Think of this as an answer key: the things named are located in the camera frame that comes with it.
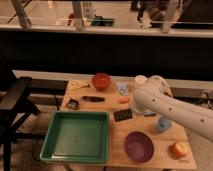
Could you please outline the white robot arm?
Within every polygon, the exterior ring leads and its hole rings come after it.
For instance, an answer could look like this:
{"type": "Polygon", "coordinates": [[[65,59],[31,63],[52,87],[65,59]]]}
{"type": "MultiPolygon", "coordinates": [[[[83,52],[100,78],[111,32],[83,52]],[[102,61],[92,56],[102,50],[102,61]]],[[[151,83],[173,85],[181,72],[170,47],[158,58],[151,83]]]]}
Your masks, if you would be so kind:
{"type": "Polygon", "coordinates": [[[137,114],[146,110],[161,114],[213,142],[213,110],[173,98],[161,76],[136,76],[129,106],[137,114]]]}

